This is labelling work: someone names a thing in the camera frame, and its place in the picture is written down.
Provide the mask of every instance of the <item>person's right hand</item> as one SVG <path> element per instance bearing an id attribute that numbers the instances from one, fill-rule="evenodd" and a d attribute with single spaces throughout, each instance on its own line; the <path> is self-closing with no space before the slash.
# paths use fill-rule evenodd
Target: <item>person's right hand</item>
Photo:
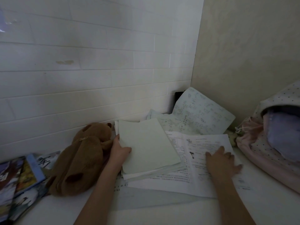
<path id="1" fill-rule="evenodd" d="M 213 179 L 230 179 L 239 173 L 243 165 L 234 166 L 234 155 L 230 152 L 224 154 L 224 147 L 221 146 L 213 155 L 206 152 L 206 166 Z"/>
<path id="2" fill-rule="evenodd" d="M 121 147 L 119 138 L 120 135 L 118 134 L 113 140 L 113 145 L 110 151 L 110 158 L 108 162 L 121 170 L 123 163 L 131 152 L 131 147 Z"/>

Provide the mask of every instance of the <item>wall stain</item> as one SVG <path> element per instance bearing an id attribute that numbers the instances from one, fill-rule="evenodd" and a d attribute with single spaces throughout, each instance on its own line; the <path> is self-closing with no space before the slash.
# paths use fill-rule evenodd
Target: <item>wall stain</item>
<path id="1" fill-rule="evenodd" d="M 59 65 L 72 65 L 74 63 L 73 60 L 66 60 L 66 61 L 56 61 Z"/>

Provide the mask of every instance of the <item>plush ear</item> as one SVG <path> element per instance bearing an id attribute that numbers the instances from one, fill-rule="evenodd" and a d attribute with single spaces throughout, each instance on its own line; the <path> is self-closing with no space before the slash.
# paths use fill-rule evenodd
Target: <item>plush ear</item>
<path id="1" fill-rule="evenodd" d="M 66 178 L 66 183 L 76 182 L 80 180 L 83 176 L 83 173 L 73 174 Z"/>

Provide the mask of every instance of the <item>stuffed animal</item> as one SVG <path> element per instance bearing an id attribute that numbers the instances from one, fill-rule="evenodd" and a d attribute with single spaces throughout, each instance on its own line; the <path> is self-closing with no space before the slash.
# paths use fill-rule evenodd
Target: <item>stuffed animal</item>
<path id="1" fill-rule="evenodd" d="M 113 145 L 110 123 L 91 123 L 59 155 L 47 183 L 54 196 L 75 196 L 97 181 Z"/>

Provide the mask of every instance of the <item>desk surface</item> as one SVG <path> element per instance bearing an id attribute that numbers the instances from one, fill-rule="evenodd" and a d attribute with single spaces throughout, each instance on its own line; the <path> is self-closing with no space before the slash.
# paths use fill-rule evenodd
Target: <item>desk surface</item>
<path id="1" fill-rule="evenodd" d="M 244 202 L 257 224 L 300 224 L 300 194 L 287 188 L 252 164 L 238 149 L 247 180 L 258 193 L 257 199 Z M 73 224 L 89 193 L 68 200 L 44 198 L 18 224 Z M 221 224 L 218 201 L 196 202 L 150 208 L 114 211 L 108 224 Z"/>

